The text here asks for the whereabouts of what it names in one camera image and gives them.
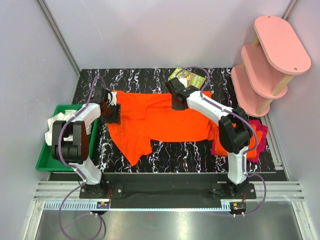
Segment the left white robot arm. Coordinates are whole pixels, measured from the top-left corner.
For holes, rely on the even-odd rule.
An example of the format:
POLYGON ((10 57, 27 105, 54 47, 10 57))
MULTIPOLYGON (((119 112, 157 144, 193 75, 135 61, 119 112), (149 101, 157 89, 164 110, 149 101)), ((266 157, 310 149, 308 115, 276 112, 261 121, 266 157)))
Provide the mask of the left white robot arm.
POLYGON ((90 192, 97 198, 108 193, 108 186, 89 156, 87 128, 98 119, 102 123, 120 123, 121 105, 117 103, 117 96, 115 91, 99 88, 89 103, 82 105, 70 120, 55 120, 52 125, 52 157, 71 167, 86 185, 91 186, 90 192))

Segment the folded magenta t shirt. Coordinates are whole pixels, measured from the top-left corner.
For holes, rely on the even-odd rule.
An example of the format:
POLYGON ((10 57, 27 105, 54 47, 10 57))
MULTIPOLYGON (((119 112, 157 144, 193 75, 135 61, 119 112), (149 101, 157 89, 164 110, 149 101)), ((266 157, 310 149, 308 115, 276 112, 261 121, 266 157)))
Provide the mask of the folded magenta t shirt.
MULTIPOLYGON (((254 150, 247 153, 247 160, 253 163, 257 163, 259 156, 266 149, 266 141, 268 134, 268 127, 261 124, 258 120, 249 120, 252 128, 255 130, 258 138, 258 145, 254 150)), ((217 125, 213 127, 214 138, 212 140, 211 154, 214 156, 226 157, 227 151, 222 147, 219 139, 219 128, 217 125)))

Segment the green paperback book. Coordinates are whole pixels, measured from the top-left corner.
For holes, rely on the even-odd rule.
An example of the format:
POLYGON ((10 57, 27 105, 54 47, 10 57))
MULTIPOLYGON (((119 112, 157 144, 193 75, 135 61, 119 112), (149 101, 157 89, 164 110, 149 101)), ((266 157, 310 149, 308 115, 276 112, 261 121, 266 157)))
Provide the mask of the green paperback book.
POLYGON ((168 80, 172 80, 173 78, 178 78, 178 80, 180 81, 180 78, 183 78, 183 77, 192 77, 193 82, 191 86, 196 87, 198 90, 200 90, 205 83, 205 78, 203 76, 195 74, 187 69, 182 70, 181 67, 176 68, 173 71, 173 73, 169 76, 168 80))

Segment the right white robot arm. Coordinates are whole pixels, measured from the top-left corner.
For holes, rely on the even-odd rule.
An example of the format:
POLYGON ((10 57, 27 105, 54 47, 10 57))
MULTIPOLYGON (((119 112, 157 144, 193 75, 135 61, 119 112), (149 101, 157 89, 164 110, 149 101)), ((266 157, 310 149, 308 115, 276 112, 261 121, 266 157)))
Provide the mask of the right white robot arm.
POLYGON ((257 137, 245 111, 241 108, 227 107, 206 96, 193 85, 186 87, 179 78, 174 77, 165 83, 166 88, 182 109, 192 109, 209 118, 218 125, 219 142, 227 151, 228 195, 239 198, 245 192, 243 185, 248 178, 245 162, 252 137, 257 137))

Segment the pink three-tier shelf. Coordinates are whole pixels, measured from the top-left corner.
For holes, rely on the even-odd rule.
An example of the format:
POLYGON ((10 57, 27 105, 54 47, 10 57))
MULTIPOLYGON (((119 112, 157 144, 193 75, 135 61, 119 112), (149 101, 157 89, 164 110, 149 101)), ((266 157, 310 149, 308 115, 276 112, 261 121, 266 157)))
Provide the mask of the pink three-tier shelf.
POLYGON ((284 19, 262 15, 255 19, 256 37, 243 45, 242 63, 231 70, 238 105, 251 117, 263 117, 282 98, 294 76, 311 67, 311 58, 293 27, 284 19))

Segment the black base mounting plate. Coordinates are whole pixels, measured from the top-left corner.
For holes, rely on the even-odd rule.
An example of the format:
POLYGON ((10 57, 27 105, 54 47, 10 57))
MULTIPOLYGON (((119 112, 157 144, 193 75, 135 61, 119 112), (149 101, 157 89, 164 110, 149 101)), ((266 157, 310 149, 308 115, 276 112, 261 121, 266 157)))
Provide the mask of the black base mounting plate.
POLYGON ((210 182, 108 182, 106 191, 83 187, 81 199, 107 200, 115 209, 218 209, 223 201, 255 200, 255 187, 248 184, 232 195, 225 183, 210 182))

